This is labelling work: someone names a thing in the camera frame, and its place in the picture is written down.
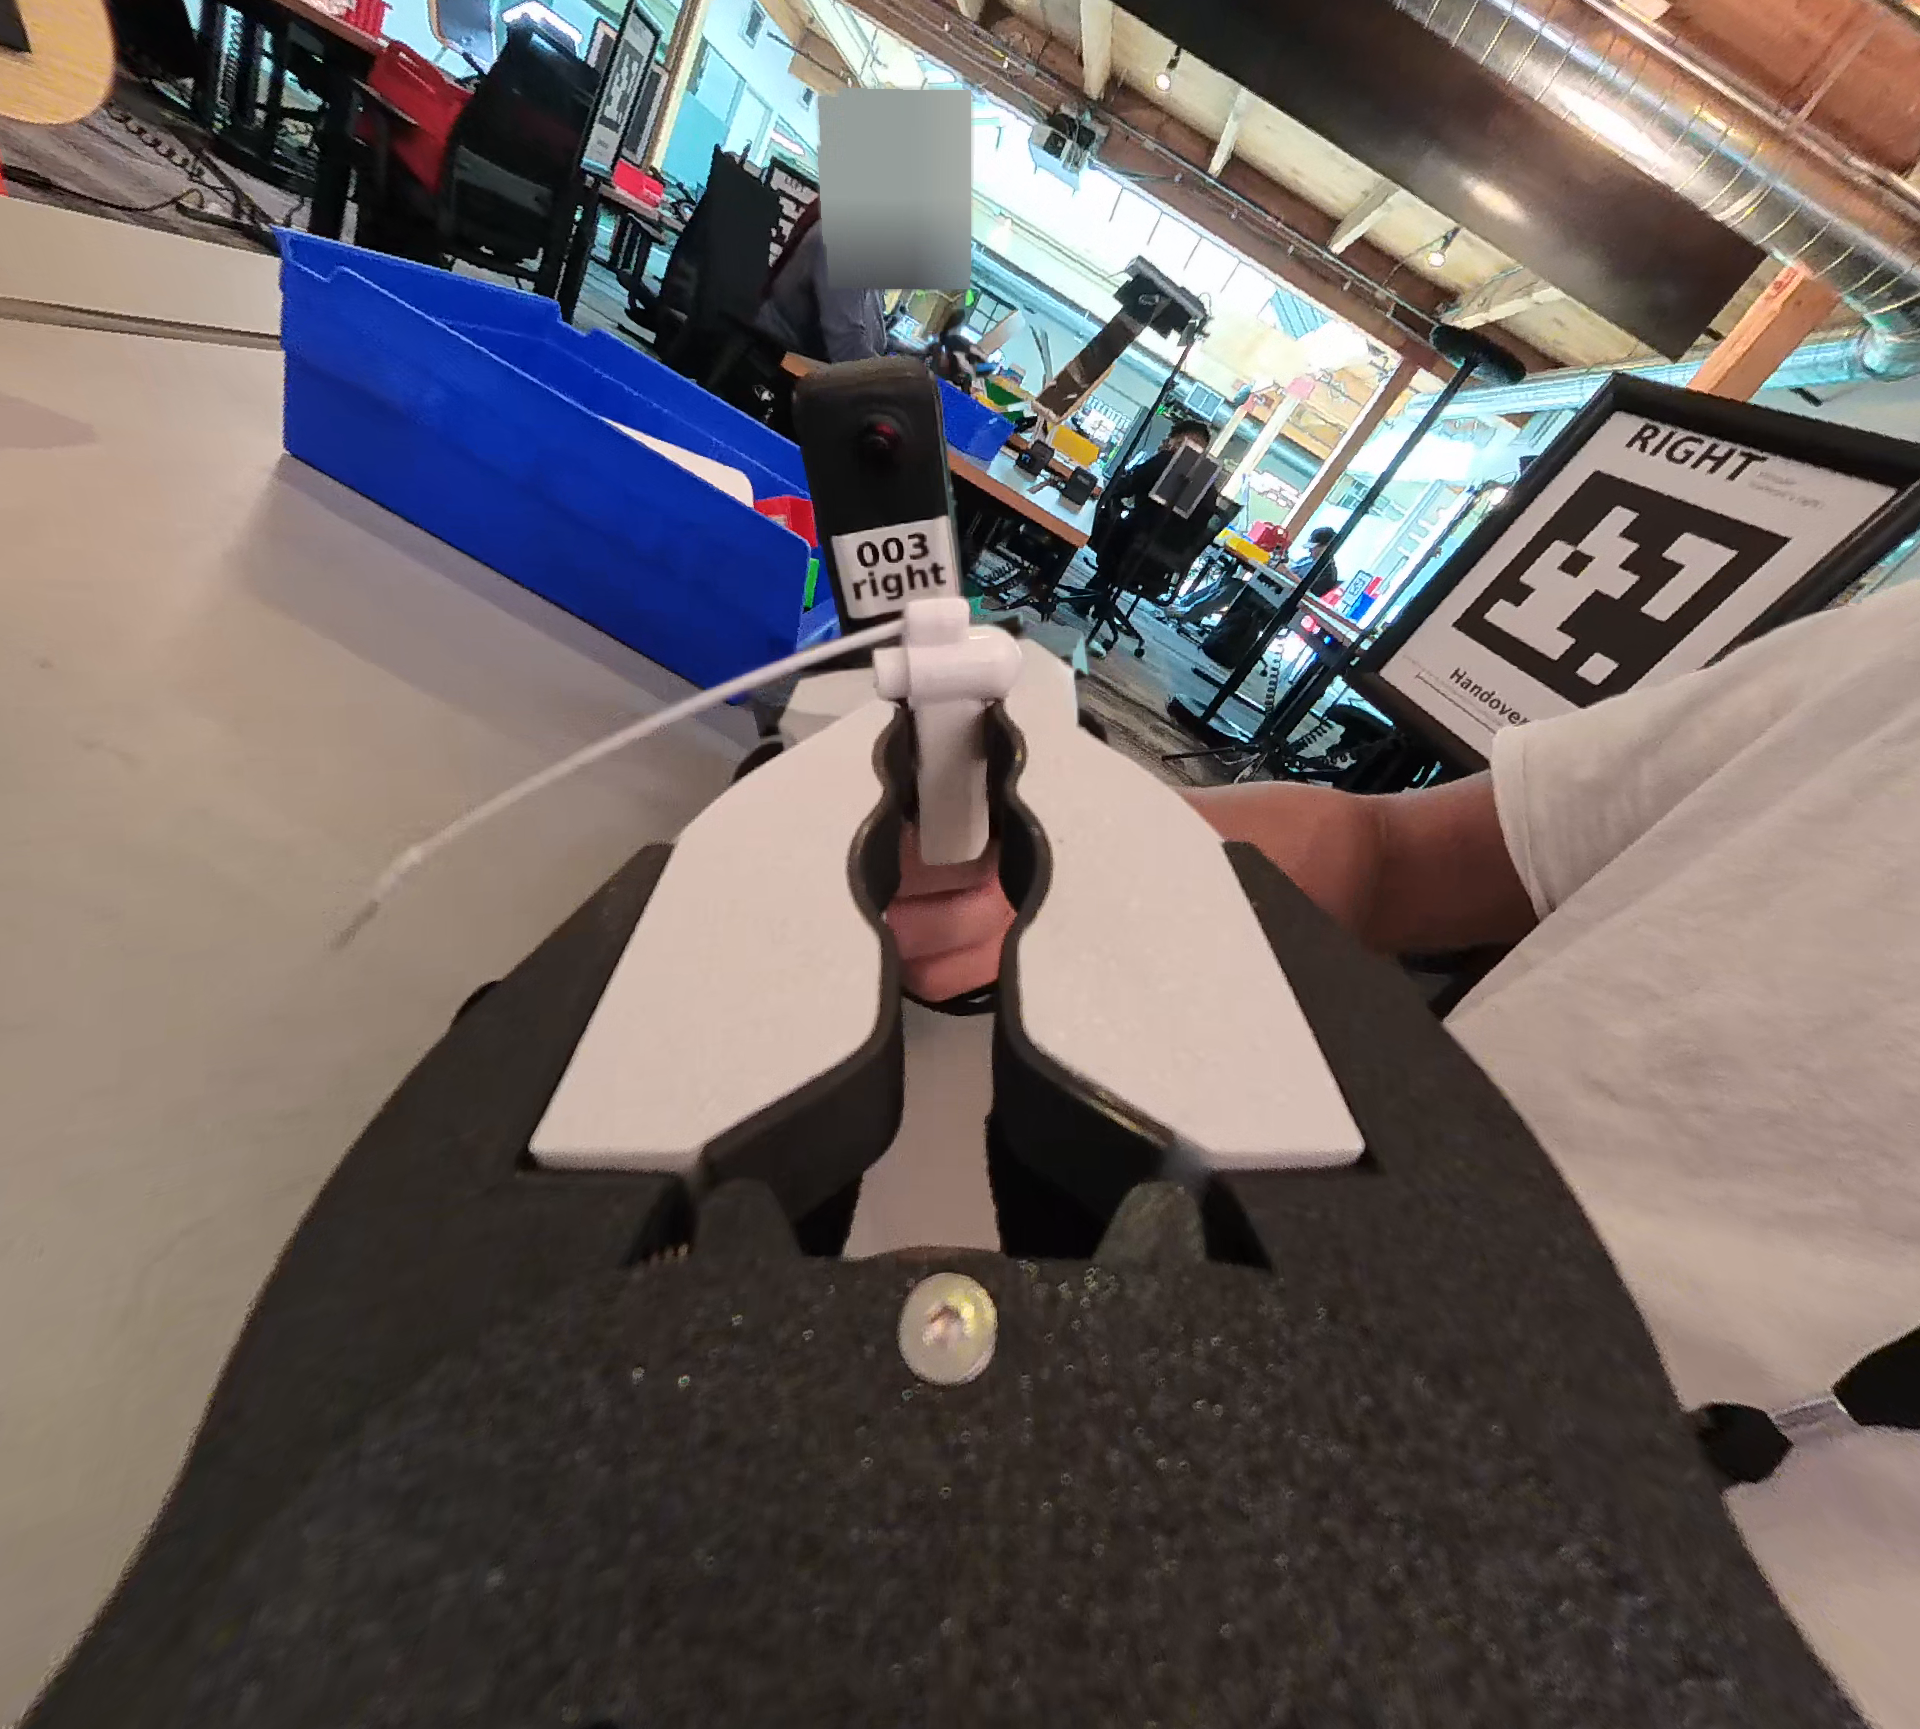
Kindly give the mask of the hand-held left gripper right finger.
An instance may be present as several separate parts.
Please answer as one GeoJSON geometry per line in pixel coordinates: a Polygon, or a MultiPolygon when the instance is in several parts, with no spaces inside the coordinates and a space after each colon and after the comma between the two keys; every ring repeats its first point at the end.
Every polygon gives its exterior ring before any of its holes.
{"type": "Polygon", "coordinates": [[[1233,1243],[1228,1181],[1364,1165],[1228,847],[1099,741],[1075,687],[992,711],[1000,883],[988,1183],[1012,1257],[1092,1257],[1143,1185],[1233,1243]]]}

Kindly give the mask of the silver ventilation duct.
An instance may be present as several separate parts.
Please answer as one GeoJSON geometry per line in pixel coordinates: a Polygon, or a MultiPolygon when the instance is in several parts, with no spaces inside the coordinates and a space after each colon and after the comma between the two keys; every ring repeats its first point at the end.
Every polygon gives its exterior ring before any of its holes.
{"type": "Polygon", "coordinates": [[[1915,376],[1915,189],[1626,0],[1385,2],[1775,265],[1822,281],[1862,324],[1862,376],[1915,376]]]}

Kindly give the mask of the wooden workbench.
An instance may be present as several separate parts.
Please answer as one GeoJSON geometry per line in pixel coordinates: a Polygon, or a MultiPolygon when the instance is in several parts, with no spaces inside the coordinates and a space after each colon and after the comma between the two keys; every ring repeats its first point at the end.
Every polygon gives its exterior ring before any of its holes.
{"type": "MultiPolygon", "coordinates": [[[[777,373],[785,382],[786,431],[793,438],[793,387],[799,377],[816,367],[831,367],[808,362],[793,351],[779,351],[777,373]]],[[[1089,499],[1071,502],[1062,495],[1064,467],[1050,452],[1041,455],[1037,468],[1025,468],[1020,450],[1030,439],[1012,434],[1005,450],[988,464],[980,467],[949,452],[950,490],[954,490],[954,531],[956,531],[956,560],[972,534],[972,521],[982,514],[1014,515],[1035,522],[1052,543],[1070,551],[1084,548],[1092,537],[1094,503],[1089,499]]]]}

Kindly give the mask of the small blue parts bin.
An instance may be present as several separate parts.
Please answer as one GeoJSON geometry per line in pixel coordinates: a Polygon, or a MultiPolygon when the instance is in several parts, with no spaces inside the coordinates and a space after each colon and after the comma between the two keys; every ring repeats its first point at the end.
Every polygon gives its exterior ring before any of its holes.
{"type": "Polygon", "coordinates": [[[988,467],[1014,434],[1014,418],[942,377],[934,381],[934,392],[949,452],[988,467]]]}

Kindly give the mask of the black office chair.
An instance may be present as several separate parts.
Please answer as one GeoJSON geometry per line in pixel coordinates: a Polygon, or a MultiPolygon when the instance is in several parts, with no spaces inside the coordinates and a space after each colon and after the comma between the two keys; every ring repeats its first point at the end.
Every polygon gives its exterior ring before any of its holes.
{"type": "Polygon", "coordinates": [[[528,22],[509,32],[445,145],[435,236],[449,262],[558,291],[596,90],[564,38],[528,22]]]}
{"type": "Polygon", "coordinates": [[[766,298],[783,201],[733,153],[713,153],[708,184],[664,269],[657,355],[713,396],[741,406],[760,376],[757,312],[766,298]]]}

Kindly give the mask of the blue plastic bin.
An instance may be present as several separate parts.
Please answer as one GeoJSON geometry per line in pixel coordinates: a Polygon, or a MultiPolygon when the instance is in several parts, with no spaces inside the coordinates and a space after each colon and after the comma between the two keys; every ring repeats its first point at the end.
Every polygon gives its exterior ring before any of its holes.
{"type": "Polygon", "coordinates": [[[279,234],[286,452],[697,687],[839,636],[799,450],[555,301],[279,234]]]}

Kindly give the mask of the black framed marker sign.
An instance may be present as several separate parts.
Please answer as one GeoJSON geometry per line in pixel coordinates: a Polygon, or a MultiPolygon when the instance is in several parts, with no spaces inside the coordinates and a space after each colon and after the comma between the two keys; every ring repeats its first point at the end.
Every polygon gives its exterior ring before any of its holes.
{"type": "Polygon", "coordinates": [[[1915,537],[1915,432],[1611,376],[1347,668],[1456,773],[1825,611],[1915,537]]]}

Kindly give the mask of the black pole stand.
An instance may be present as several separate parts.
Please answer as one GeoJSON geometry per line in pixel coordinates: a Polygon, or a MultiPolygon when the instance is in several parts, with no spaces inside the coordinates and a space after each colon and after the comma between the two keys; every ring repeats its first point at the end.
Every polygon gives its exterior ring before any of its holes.
{"type": "Polygon", "coordinates": [[[1511,387],[1525,376],[1523,362],[1505,344],[1492,343],[1485,331],[1469,331],[1456,324],[1437,324],[1431,341],[1440,356],[1452,363],[1444,387],[1437,396],[1433,396],[1424,415],[1404,434],[1404,443],[1390,455],[1385,467],[1366,488],[1364,497],[1333,532],[1332,543],[1327,543],[1327,547],[1310,559],[1307,567],[1301,571],[1294,583],[1282,583],[1277,588],[1278,595],[1263,598],[1265,607],[1257,613],[1257,623],[1253,623],[1246,645],[1237,654],[1237,660],[1226,665],[1224,677],[1212,685],[1212,697],[1207,703],[1193,706],[1185,698],[1170,702],[1170,718],[1174,718],[1185,733],[1197,735],[1203,746],[1174,752],[1165,756],[1166,763],[1216,761],[1233,754],[1241,759],[1251,756],[1256,748],[1256,736],[1224,727],[1221,714],[1238,702],[1238,692],[1253,674],[1256,665],[1267,655],[1277,640],[1291,633],[1296,613],[1310,613],[1316,621],[1329,621],[1332,611],[1324,604],[1327,576],[1339,565],[1339,559],[1346,553],[1346,544],[1358,528],[1377,514],[1378,502],[1396,486],[1408,459],[1424,444],[1435,421],[1444,415],[1455,396],[1473,381],[1485,381],[1496,387],[1511,387]]]}

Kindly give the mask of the person's right hand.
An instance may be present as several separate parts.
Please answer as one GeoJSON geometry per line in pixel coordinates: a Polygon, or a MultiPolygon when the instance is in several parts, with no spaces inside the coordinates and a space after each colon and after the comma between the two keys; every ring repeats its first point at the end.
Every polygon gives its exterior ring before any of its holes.
{"type": "Polygon", "coordinates": [[[929,862],[916,830],[902,836],[902,873],[885,913],[904,993],[959,1015],[995,990],[1017,908],[1005,894],[998,844],[966,862],[929,862]]]}

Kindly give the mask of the person's right forearm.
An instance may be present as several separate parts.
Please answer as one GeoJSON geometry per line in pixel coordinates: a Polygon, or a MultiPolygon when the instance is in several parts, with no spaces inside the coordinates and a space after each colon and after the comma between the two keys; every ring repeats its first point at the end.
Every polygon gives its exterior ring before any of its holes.
{"type": "Polygon", "coordinates": [[[1541,920],[1488,773],[1380,795],[1251,781],[1189,792],[1189,805],[1380,955],[1509,947],[1541,920]]]}

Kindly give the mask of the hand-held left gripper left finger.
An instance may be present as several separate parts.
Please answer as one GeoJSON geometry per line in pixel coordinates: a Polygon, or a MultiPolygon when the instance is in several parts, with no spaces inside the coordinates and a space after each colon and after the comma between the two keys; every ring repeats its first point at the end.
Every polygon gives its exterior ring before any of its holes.
{"type": "Polygon", "coordinates": [[[552,1102],[542,1177],[760,1185],[839,1257],[904,1124],[896,894],[911,723],[869,698],[735,781],[666,852],[552,1102]]]}

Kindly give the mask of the small framed marker sign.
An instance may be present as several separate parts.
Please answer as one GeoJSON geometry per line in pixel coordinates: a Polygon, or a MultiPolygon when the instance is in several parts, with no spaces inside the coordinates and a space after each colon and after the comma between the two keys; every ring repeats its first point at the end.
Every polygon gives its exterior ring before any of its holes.
{"type": "Polygon", "coordinates": [[[658,28],[639,0],[626,0],[618,28],[596,65],[596,90],[588,116],[580,170],[589,182],[609,184],[615,164],[645,123],[647,92],[658,57],[658,28]]]}

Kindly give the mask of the white plastic clip with strap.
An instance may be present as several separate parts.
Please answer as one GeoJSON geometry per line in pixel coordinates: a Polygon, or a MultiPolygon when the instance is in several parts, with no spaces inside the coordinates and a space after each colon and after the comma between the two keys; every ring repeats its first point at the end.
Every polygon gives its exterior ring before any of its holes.
{"type": "Polygon", "coordinates": [[[972,623],[966,601],[929,598],[906,607],[894,621],[816,641],[799,654],[694,692],[549,761],[483,804],[469,805],[439,830],[412,841],[373,877],[363,898],[331,937],[331,947],[349,947],[419,870],[517,805],[657,735],[744,702],[760,690],[821,673],[831,660],[869,660],[877,698],[911,714],[916,735],[911,795],[924,857],[934,864],[982,857],[988,844],[987,714],[1000,706],[1017,685],[1022,654],[1017,640],[1005,630],[972,623]]]}

